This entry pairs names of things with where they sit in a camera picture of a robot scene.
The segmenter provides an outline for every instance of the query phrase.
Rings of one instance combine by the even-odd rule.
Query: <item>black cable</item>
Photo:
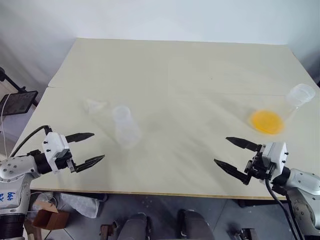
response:
[[[282,208],[285,218],[290,226],[291,232],[294,236],[295,240],[303,240],[300,237],[298,238],[294,229],[294,226],[292,225],[291,219],[290,219],[290,215],[288,213],[288,211],[285,209],[285,206],[282,204],[282,202],[280,202],[280,200],[277,198],[277,196],[274,194],[274,192],[272,191],[270,184],[269,184],[269,179],[265,179],[265,185],[266,185],[266,189],[268,190],[268,192],[270,193],[270,195],[273,197],[273,199],[276,201],[277,204],[280,205],[280,207]]]
[[[45,134],[48,134],[48,132],[51,132],[51,129],[48,125],[43,125],[38,127],[36,130],[34,130],[32,133],[30,133],[20,144],[19,146],[14,150],[14,152],[11,154],[10,157],[14,157],[16,153],[20,150],[20,148],[37,132],[39,132],[41,129],[45,130]]]
[[[289,210],[290,210],[290,214],[291,214],[291,216],[292,216],[292,221],[293,221],[293,223],[294,223],[295,229],[296,229],[296,231],[297,231],[300,239],[305,240],[305,237],[304,237],[303,234],[301,233],[301,230],[300,230],[300,228],[299,228],[299,226],[298,226],[298,223],[297,223],[297,221],[296,221],[294,209],[293,209],[293,207],[292,207],[291,200],[290,200],[290,198],[289,198],[289,196],[288,196],[287,193],[285,194],[285,198],[286,198],[286,200],[287,200],[287,202],[288,202],[288,205],[289,205]]]

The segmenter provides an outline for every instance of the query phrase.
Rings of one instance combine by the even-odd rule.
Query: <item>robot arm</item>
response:
[[[289,198],[292,211],[301,232],[306,236],[320,236],[320,178],[313,173],[285,167],[287,148],[284,142],[258,145],[245,139],[227,137],[227,140],[257,154],[250,160],[244,173],[236,167],[215,159],[226,173],[248,185],[251,177],[270,180],[272,190]]]
[[[11,156],[0,162],[0,239],[23,240],[23,223],[28,212],[32,180],[67,167],[71,173],[78,173],[104,158],[104,155],[96,156],[78,166],[72,159],[68,143],[79,142],[93,135],[76,133],[64,136],[50,129],[46,131],[42,143],[44,153],[34,150],[27,155]]]

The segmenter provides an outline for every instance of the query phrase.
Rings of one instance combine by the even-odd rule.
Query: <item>cardboard box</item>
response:
[[[64,229],[69,218],[69,212],[59,211],[52,212],[39,210],[32,225],[47,230]]]

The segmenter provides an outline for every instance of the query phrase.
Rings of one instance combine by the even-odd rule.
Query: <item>white cable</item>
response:
[[[4,128],[4,122],[3,122],[3,114],[4,114],[4,109],[5,109],[5,105],[9,99],[9,96],[11,95],[11,93],[8,94],[8,96],[6,97],[6,100],[2,106],[2,111],[1,111],[1,126],[2,126],[2,133],[3,133],[3,143],[4,143],[4,151],[5,151],[5,158],[8,158],[8,154],[7,154],[7,147],[6,147],[6,136],[5,136],[5,128]]]

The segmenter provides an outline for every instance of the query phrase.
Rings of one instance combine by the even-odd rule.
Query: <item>spilled yellow liquid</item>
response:
[[[268,110],[256,111],[251,116],[251,122],[255,129],[264,134],[278,134],[285,128],[282,118]]]

